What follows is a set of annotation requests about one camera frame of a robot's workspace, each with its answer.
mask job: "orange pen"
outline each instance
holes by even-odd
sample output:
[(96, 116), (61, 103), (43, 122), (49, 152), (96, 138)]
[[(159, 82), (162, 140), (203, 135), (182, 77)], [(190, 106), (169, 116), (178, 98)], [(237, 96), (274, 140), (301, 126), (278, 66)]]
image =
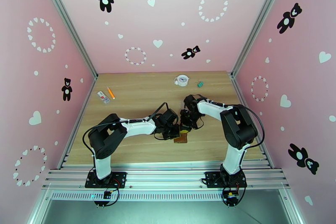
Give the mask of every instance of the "orange pen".
[(115, 99), (116, 97), (113, 95), (111, 89), (110, 89), (109, 87), (107, 87), (107, 88), (108, 88), (108, 92), (110, 93), (111, 97), (112, 97), (113, 99)]

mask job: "metal vent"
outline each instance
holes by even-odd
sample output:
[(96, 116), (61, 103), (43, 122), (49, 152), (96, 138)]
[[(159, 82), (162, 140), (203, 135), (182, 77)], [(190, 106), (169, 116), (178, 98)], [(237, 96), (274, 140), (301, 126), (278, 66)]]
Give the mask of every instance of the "metal vent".
[[(118, 196), (117, 192), (112, 193), (111, 199), (103, 199), (104, 191), (68, 191), (59, 190), (53, 192), (53, 200), (68, 201), (113, 201)], [(220, 201), (221, 193), (217, 191), (121, 191), (119, 201)]]

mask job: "white cup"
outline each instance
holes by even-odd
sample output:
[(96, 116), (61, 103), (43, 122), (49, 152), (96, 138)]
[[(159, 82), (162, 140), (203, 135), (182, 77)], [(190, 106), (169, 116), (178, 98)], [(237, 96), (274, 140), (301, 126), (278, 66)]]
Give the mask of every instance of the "white cup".
[(181, 74), (179, 76), (177, 76), (175, 79), (174, 79), (174, 83), (175, 85), (179, 85), (181, 87), (185, 87), (188, 85), (188, 81), (189, 81), (190, 78), (188, 78), (188, 76), (184, 75), (184, 74)]

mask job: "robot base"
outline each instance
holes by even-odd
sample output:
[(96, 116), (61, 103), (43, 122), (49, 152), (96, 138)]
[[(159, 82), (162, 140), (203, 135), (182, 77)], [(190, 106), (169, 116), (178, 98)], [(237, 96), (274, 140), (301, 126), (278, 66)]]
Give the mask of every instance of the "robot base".
[(119, 188), (123, 189), (125, 188), (126, 176), (126, 172), (111, 172), (107, 177), (99, 180), (94, 170), (88, 173), (85, 188), (118, 188), (120, 184)]
[(205, 172), (205, 179), (208, 188), (246, 188), (246, 177), (242, 169), (237, 173), (230, 175), (223, 167), (220, 166), (219, 172)]

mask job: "brown object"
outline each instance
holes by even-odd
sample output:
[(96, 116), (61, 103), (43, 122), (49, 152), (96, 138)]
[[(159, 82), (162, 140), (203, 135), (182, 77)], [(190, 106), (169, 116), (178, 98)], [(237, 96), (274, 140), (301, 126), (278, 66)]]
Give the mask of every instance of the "brown object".
[[(180, 74), (190, 77), (186, 87), (174, 84)], [(202, 88), (195, 82), (201, 79)], [(98, 91), (106, 92), (109, 86), (115, 99), (104, 104)], [(216, 102), (238, 104), (239, 100), (227, 72), (171, 72), (171, 73), (110, 73), (100, 74), (93, 88), (77, 135), (65, 165), (92, 165), (91, 152), (82, 143), (83, 133), (97, 125), (109, 114), (121, 118), (143, 118), (152, 114), (163, 102), (167, 102), (177, 115), (183, 108), (183, 100), (189, 94), (201, 94)], [(125, 138), (111, 156), (112, 163), (142, 163), (170, 161), (222, 161), (228, 143), (220, 121), (205, 116), (204, 127), (188, 133), (188, 143), (159, 141), (153, 135), (136, 135)], [(264, 158), (259, 147), (247, 151), (245, 159)]]
[(188, 140), (186, 137), (187, 137), (187, 133), (181, 134), (180, 137), (174, 139), (174, 143), (187, 143)]

